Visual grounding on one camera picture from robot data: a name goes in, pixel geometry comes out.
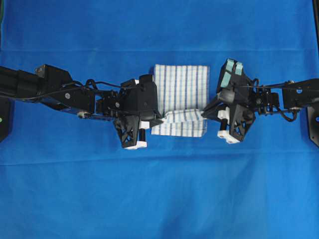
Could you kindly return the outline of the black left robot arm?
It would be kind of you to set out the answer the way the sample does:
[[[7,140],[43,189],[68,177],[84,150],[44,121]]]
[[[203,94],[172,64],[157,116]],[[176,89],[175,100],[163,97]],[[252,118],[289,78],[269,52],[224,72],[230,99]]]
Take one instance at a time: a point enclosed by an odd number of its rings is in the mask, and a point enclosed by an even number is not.
[[[12,128],[14,101],[43,104],[80,119],[112,121],[122,148],[146,148],[146,130],[163,123],[157,86],[150,74],[128,80],[119,90],[100,90],[99,81],[85,84],[68,71],[44,64],[29,73],[0,69],[0,139]]]

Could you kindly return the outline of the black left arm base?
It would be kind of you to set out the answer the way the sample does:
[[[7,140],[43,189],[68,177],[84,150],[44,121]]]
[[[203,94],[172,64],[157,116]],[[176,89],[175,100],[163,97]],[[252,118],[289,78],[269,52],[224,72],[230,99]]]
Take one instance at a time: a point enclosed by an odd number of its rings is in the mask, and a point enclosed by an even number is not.
[[[14,103],[7,98],[0,99],[0,141],[3,142],[11,133]]]

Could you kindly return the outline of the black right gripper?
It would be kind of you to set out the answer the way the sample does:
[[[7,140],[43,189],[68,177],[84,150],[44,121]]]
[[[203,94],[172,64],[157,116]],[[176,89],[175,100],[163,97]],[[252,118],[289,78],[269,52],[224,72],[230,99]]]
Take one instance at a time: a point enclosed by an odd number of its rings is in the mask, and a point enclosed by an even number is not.
[[[221,122],[217,136],[228,144],[240,143],[254,123],[255,113],[239,104],[227,106],[215,96],[204,108],[203,118]]]

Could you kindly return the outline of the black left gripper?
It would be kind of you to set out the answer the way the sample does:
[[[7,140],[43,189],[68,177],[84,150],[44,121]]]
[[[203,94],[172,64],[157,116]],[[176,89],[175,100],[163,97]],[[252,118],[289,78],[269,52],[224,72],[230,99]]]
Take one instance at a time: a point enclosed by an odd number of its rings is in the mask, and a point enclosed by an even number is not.
[[[114,127],[122,148],[127,150],[146,148],[146,129],[163,123],[162,115],[158,111],[154,111],[153,120],[142,120],[142,110],[138,102],[138,96],[142,92],[139,80],[131,79],[121,84],[115,101],[117,116]]]

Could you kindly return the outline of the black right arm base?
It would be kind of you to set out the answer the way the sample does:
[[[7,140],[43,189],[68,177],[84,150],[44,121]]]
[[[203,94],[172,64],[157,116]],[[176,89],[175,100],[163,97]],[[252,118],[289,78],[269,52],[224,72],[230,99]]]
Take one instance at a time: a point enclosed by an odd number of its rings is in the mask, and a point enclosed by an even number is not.
[[[308,133],[310,140],[319,146],[319,104],[307,107]]]

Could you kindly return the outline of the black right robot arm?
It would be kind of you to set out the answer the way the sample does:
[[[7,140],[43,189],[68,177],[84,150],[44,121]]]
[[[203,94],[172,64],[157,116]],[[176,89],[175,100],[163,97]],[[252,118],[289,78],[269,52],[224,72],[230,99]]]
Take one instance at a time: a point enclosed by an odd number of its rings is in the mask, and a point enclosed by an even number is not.
[[[307,111],[310,140],[319,143],[319,81],[259,86],[258,80],[230,83],[222,87],[204,108],[202,116],[220,122],[218,137],[227,143],[242,142],[256,115],[280,114],[286,121],[297,119],[301,109]]]

